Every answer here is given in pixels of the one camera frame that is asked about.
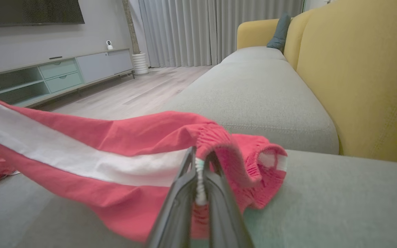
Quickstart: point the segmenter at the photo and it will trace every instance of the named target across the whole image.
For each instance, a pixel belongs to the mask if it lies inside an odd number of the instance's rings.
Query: plant pot
[[[148,65],[146,64],[146,56],[145,53],[134,54],[132,55],[133,65],[134,65],[134,74],[135,75],[143,75],[147,74]]]

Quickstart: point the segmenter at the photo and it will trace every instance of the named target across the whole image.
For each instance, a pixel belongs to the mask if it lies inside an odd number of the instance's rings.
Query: white camera
[[[107,49],[112,50],[113,46],[111,45],[111,41],[107,41]]]

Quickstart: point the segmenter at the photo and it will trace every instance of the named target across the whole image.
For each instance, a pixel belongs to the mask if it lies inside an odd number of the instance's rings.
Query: throw pillow
[[[290,16],[284,13],[278,20],[277,29],[275,30],[274,37],[269,41],[266,47],[276,48],[284,52],[284,45],[286,44],[287,30],[290,24]]]

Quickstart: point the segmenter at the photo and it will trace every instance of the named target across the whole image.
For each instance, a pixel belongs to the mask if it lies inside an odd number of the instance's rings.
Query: yellow sofa armrest
[[[237,30],[237,49],[266,46],[274,36],[278,19],[243,22]]]

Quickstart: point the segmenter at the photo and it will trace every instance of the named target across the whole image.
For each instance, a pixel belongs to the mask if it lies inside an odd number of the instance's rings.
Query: tv cabinet
[[[32,107],[134,70],[129,49],[58,58],[0,71],[0,100]]]

